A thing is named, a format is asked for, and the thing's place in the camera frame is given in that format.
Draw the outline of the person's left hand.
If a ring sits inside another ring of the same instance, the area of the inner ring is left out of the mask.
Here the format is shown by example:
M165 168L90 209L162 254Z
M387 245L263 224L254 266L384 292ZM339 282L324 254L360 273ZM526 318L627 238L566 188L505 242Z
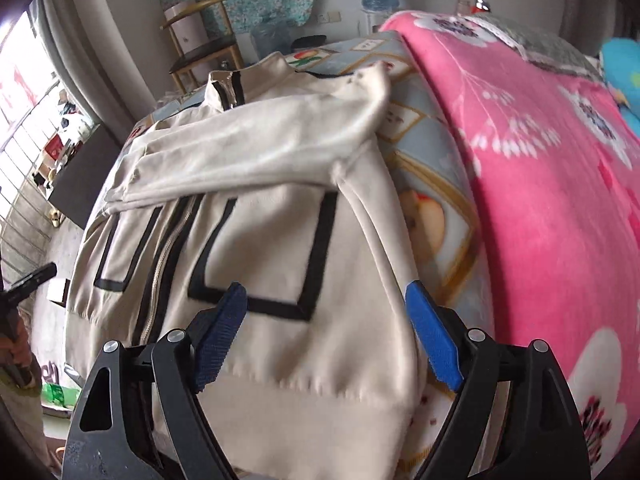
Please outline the person's left hand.
M10 311L1 321L1 366L20 388L36 384L32 371L34 355L29 345L28 331L16 311Z

